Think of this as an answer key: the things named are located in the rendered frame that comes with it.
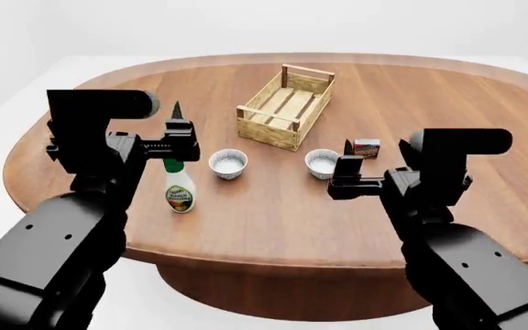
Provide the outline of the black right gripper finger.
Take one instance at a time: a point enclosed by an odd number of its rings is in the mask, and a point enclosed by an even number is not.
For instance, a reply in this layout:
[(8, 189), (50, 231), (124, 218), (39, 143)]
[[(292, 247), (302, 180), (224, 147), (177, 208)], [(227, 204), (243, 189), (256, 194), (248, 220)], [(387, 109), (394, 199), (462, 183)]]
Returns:
[(361, 156), (355, 154), (352, 142), (346, 139), (343, 155), (337, 159), (335, 164), (334, 178), (359, 180), (361, 178), (360, 170), (363, 160)]

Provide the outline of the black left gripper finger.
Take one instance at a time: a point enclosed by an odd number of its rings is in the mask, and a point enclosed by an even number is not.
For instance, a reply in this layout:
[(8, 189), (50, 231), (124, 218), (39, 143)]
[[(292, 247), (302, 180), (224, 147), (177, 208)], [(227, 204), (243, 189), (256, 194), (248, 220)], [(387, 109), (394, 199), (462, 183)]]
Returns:
[(179, 101), (173, 106), (171, 116), (165, 122), (165, 128), (166, 137), (181, 136), (196, 139), (194, 125), (183, 117)]

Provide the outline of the white patterned ceramic bowl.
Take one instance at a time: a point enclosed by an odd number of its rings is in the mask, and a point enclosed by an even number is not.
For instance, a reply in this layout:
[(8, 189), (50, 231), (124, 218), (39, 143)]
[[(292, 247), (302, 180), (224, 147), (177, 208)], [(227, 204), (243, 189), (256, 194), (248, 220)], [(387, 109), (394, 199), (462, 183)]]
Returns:
[(329, 149), (311, 150), (304, 157), (304, 162), (310, 174), (318, 180), (326, 181), (332, 178), (339, 155)]
[(208, 165), (218, 178), (231, 181), (244, 172), (248, 165), (248, 156), (241, 150), (222, 149), (210, 156)]

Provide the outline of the slatted wooden crate tray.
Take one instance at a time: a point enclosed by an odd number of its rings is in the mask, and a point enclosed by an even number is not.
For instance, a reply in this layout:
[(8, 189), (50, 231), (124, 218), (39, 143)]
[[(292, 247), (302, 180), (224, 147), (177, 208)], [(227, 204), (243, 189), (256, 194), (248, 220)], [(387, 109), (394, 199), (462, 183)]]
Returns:
[(281, 65), (246, 104), (236, 107), (239, 137), (298, 150), (332, 99), (336, 74)]

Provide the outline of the small brown red carton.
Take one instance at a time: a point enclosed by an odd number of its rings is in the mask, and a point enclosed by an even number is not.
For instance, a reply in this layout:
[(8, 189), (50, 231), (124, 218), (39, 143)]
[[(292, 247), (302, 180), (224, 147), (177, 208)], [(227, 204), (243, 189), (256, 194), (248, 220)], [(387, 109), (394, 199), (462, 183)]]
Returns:
[(354, 139), (353, 151), (364, 159), (377, 159), (380, 152), (380, 139)]

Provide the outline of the ranch dressing bottle green cap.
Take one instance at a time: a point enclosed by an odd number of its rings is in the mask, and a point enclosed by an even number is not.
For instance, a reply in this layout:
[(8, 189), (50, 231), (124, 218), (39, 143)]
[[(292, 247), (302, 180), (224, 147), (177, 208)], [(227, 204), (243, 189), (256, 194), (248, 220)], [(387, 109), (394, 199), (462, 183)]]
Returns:
[(184, 163), (175, 159), (163, 161), (167, 173), (165, 198), (171, 210), (178, 214), (190, 212), (196, 202), (196, 186), (186, 172)]

